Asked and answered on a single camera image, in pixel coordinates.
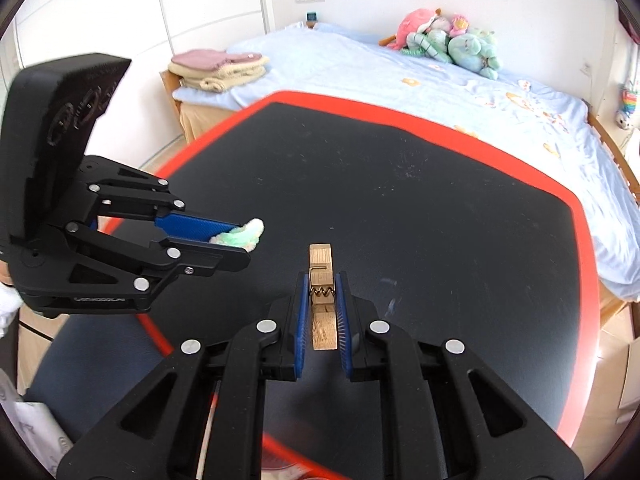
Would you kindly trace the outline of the green white wrapper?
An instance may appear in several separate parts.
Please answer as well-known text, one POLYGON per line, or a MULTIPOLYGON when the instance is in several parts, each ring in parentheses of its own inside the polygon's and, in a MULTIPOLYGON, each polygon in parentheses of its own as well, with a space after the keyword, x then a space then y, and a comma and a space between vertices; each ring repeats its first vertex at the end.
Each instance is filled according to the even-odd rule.
POLYGON ((265 225, 262 219, 254 218, 242 226, 237 226, 231 231, 212 236, 210 244, 241 248, 246 252, 252 252, 258 245, 265 225))

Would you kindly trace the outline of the wooden clothespin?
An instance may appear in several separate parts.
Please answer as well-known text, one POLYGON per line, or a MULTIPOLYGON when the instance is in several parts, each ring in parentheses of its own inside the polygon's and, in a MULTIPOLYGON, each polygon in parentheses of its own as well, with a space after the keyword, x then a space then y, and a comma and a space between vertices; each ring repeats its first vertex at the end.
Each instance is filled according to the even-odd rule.
POLYGON ((308 278, 312 348, 316 351, 336 350, 336 291, 329 243, 309 245, 308 278))

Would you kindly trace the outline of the folded towels stack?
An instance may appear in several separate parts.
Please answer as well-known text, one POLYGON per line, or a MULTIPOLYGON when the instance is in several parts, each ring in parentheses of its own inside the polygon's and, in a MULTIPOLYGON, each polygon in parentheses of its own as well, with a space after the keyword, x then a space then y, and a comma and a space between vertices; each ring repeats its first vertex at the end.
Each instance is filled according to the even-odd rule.
POLYGON ((265 76, 268 62, 260 53, 194 49, 175 54, 168 72, 178 76, 186 87, 224 93, 265 76))

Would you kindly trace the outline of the red black table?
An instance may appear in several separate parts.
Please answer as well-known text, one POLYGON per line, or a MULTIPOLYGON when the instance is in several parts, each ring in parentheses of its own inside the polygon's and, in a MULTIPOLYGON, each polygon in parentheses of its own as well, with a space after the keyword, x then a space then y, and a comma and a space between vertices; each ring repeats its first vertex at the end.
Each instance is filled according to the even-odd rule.
POLYGON ((164 167, 203 214, 258 218, 238 273, 179 278, 139 318, 168 354, 294 301, 314 243, 366 304, 352 362, 308 351, 266 385, 262 470, 314 479, 579 479, 570 444, 596 345, 598 278, 578 198, 498 148, 362 103, 281 92, 164 167))

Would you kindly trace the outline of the bed with blue sheet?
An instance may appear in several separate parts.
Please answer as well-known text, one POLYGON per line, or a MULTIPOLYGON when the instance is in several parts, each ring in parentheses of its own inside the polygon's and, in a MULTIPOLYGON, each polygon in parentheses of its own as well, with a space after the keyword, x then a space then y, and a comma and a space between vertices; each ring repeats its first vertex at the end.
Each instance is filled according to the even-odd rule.
POLYGON ((178 105, 237 112, 274 92, 336 96, 437 122, 548 174, 582 203, 601 283, 626 301, 639 298, 639 195, 582 100, 517 73, 491 80, 431 58, 379 46, 352 30, 303 22, 232 44, 226 69, 240 58, 264 66, 254 80, 230 82, 181 66, 164 73, 178 105))

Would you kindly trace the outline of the plush toys pile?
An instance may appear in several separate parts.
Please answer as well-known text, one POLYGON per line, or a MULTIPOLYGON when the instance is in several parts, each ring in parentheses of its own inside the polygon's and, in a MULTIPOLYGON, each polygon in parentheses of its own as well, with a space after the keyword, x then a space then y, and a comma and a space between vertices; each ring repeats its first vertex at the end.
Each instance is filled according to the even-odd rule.
POLYGON ((492 30, 472 26, 465 15, 421 8, 408 13, 396 32, 378 44, 415 58, 454 64, 497 80, 500 63, 494 35, 492 30))

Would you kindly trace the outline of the rainbow hanging toy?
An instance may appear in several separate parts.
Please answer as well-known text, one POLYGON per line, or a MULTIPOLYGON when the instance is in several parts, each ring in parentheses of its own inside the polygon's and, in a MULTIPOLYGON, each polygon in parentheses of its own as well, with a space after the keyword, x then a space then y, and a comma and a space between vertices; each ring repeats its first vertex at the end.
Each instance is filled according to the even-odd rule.
POLYGON ((620 92, 620 107, 615 114, 615 122, 618 128, 628 130, 632 127, 632 118, 637 108, 638 91, 634 84, 628 80, 620 92))

